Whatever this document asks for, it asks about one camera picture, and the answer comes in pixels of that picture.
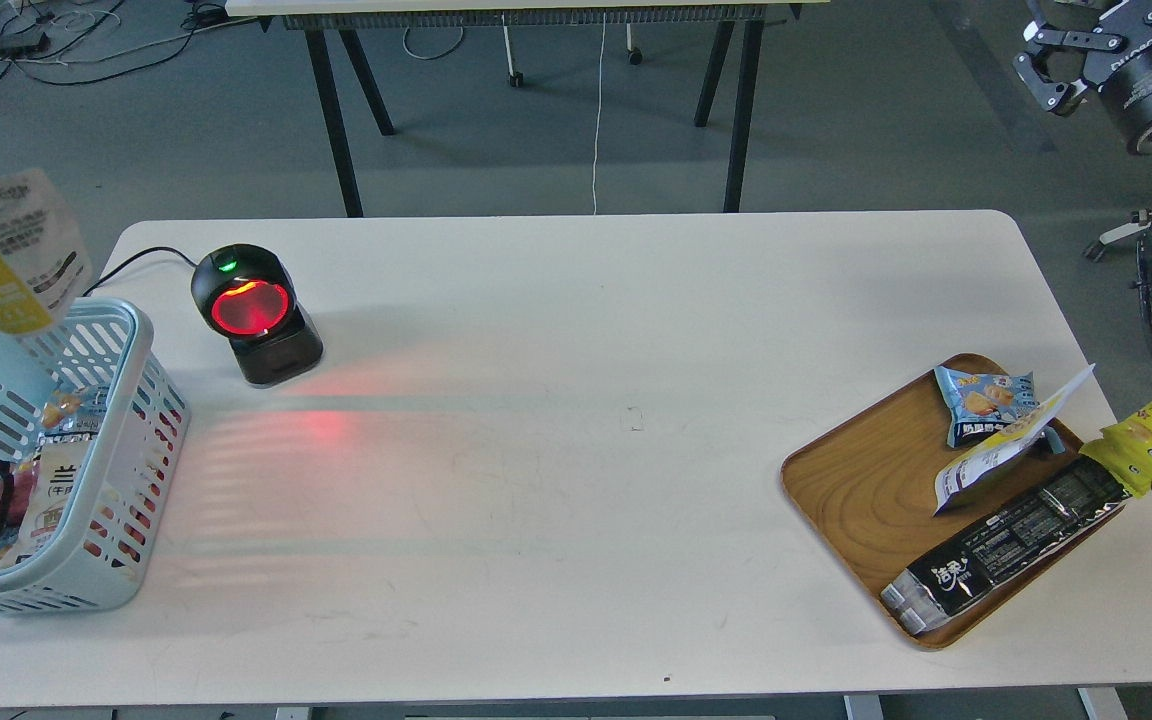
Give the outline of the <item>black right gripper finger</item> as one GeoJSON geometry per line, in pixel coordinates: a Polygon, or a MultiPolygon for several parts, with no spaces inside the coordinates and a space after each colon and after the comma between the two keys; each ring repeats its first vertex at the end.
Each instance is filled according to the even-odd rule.
{"type": "Polygon", "coordinates": [[[1011,68],[1033,96],[1039,109],[1056,118],[1070,118],[1087,104],[1092,92],[1100,91],[1097,83],[1084,77],[1085,56],[1107,50],[1102,29],[1060,29],[1058,26],[1025,26],[1024,50],[1011,59],[1011,68]],[[1059,54],[1083,58],[1078,69],[1053,68],[1059,54]]]}

